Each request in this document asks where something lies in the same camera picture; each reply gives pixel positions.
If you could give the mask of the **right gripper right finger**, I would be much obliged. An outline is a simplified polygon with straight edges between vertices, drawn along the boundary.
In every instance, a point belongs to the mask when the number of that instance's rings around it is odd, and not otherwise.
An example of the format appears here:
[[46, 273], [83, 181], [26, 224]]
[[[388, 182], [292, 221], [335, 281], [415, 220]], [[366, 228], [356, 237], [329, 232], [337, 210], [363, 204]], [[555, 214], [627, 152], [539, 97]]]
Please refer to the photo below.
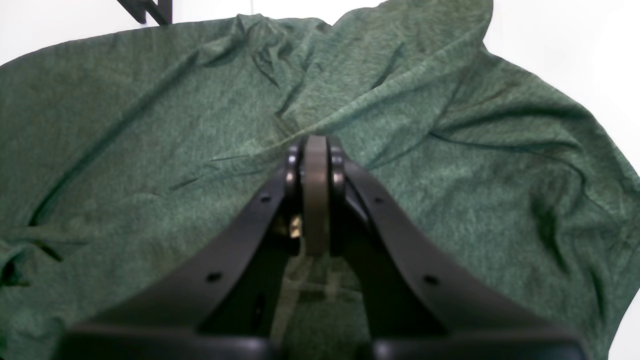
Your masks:
[[370, 342], [359, 360], [586, 360], [572, 331], [490, 289], [440, 251], [393, 196], [327, 141], [330, 253], [356, 274]]

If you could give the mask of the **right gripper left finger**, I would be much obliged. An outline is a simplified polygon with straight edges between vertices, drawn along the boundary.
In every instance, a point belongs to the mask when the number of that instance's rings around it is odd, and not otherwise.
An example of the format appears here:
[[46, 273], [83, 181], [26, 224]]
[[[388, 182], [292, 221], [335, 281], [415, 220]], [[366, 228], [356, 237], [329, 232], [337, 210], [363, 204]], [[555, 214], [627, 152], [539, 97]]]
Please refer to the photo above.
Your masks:
[[290, 146], [231, 223], [140, 294], [74, 325], [57, 360], [281, 360], [270, 332], [293, 256], [330, 244], [330, 148]]

